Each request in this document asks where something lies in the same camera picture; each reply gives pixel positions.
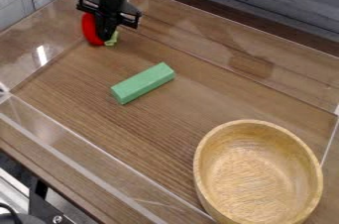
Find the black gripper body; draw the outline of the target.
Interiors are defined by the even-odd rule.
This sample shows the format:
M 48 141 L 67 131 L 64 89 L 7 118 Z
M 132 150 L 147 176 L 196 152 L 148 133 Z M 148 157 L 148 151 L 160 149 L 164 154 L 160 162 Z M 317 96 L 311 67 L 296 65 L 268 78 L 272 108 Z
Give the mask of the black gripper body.
M 77 9 L 93 15 L 99 13 L 105 20 L 119 18 L 119 25 L 136 29 L 141 12 L 127 0 L 79 0 Z

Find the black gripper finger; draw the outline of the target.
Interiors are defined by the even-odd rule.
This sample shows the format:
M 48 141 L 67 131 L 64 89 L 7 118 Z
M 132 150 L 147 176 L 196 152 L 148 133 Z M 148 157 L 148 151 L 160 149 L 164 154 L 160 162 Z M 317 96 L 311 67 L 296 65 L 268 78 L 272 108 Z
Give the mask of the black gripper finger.
M 105 29 L 105 20 L 104 17 L 96 13 L 95 14 L 95 27 L 96 34 L 103 41 L 108 40 L 108 30 Z
M 108 39 L 111 39 L 117 26 L 119 26 L 119 18 L 117 17 L 109 18 L 108 19 Z

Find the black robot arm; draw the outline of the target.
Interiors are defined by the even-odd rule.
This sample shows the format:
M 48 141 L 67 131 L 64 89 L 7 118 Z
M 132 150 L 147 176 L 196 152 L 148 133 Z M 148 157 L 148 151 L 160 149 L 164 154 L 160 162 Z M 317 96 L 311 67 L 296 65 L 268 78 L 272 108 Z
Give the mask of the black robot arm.
M 93 46 L 112 40 L 119 26 L 137 28 L 141 12 L 127 0 L 79 0 L 77 9 L 84 12 L 84 38 Z

